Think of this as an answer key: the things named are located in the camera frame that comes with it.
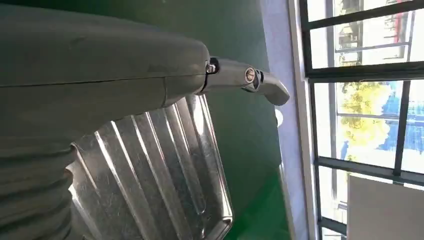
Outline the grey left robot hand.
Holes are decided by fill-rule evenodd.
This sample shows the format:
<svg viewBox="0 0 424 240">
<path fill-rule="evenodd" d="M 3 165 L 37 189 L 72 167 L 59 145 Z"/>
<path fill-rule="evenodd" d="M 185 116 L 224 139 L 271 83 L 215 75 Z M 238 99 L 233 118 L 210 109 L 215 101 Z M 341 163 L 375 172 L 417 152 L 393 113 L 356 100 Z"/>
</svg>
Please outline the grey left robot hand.
<svg viewBox="0 0 424 240">
<path fill-rule="evenodd" d="M 211 57 L 192 38 L 115 17 L 0 6 L 3 152 L 68 145 L 107 121 L 226 88 L 276 106 L 290 97 L 269 73 Z"/>
</svg>

